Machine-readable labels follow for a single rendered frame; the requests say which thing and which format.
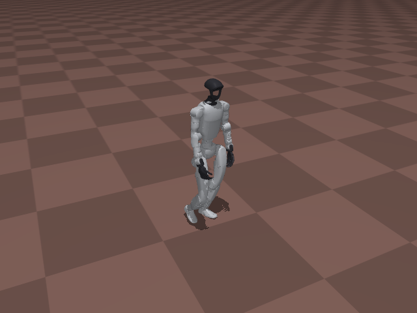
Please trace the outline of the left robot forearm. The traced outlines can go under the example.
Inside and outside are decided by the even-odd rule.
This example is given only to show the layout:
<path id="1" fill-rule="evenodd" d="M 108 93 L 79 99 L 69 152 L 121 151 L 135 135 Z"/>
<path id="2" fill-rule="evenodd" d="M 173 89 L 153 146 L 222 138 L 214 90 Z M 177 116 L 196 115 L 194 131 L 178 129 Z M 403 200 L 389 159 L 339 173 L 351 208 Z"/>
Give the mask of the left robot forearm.
<path id="1" fill-rule="evenodd" d="M 223 135 L 224 135 L 225 148 L 229 150 L 229 146 L 233 145 L 232 139 L 231 139 L 231 129 L 227 131 L 223 131 Z"/>

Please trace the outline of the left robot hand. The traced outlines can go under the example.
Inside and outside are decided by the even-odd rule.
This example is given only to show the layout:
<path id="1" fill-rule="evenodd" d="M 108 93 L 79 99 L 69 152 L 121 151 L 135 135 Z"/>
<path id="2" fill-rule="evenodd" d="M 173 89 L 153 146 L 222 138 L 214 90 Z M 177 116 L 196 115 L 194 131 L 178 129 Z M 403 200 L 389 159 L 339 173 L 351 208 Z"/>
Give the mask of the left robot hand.
<path id="1" fill-rule="evenodd" d="M 228 153 L 227 153 L 227 168 L 228 167 L 231 167 L 232 165 L 233 165 L 233 162 L 234 162 L 234 156 L 233 156 L 233 145 L 230 145 L 229 146 L 229 150 L 228 149 L 226 149 L 226 151 L 228 151 Z"/>

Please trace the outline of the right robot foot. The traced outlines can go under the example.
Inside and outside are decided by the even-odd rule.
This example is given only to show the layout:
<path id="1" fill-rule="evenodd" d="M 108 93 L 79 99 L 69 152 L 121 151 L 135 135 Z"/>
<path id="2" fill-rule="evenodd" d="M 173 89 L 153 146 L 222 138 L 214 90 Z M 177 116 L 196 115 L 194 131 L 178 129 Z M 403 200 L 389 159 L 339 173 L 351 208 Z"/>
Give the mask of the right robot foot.
<path id="1" fill-rule="evenodd" d="M 197 223 L 197 217 L 196 217 L 196 215 L 195 215 L 195 213 L 194 213 L 194 210 L 192 210 L 192 211 L 188 211 L 188 206 L 189 206 L 189 205 L 186 205 L 186 206 L 184 207 L 184 210 L 185 210 L 185 212 L 186 212 L 186 214 L 187 214 L 187 217 L 188 217 L 189 221 L 190 221 L 191 223 Z M 190 209 L 189 209 L 189 210 L 190 210 Z"/>

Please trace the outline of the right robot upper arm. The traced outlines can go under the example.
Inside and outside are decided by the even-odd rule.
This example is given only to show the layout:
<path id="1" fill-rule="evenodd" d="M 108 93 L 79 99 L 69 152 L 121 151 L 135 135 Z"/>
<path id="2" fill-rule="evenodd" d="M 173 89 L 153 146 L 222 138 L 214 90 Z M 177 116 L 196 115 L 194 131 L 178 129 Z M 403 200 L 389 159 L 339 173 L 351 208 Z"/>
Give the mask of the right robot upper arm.
<path id="1" fill-rule="evenodd" d="M 200 118 L 203 116 L 203 108 L 202 106 L 197 106 L 191 109 L 190 116 L 191 116 L 191 137 L 193 134 L 197 134 L 198 141 L 201 140 L 202 135 L 198 132 L 200 126 Z"/>

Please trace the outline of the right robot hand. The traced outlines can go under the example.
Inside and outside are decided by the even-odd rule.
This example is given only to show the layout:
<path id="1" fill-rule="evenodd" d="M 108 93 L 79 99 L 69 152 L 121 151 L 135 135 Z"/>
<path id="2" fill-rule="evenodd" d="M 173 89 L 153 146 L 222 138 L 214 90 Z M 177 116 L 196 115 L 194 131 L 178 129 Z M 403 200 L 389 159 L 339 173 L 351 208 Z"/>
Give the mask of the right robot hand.
<path id="1" fill-rule="evenodd" d="M 212 173 L 210 173 L 209 171 L 207 171 L 206 168 L 204 167 L 203 159 L 200 158 L 199 161 L 200 161 L 200 165 L 197 165 L 197 167 L 199 167 L 198 171 L 199 171 L 199 174 L 200 174 L 201 178 L 202 179 L 206 179 L 206 180 L 207 179 L 208 180 L 212 179 L 212 177 L 209 177 L 208 176 L 208 174 L 212 175 Z"/>

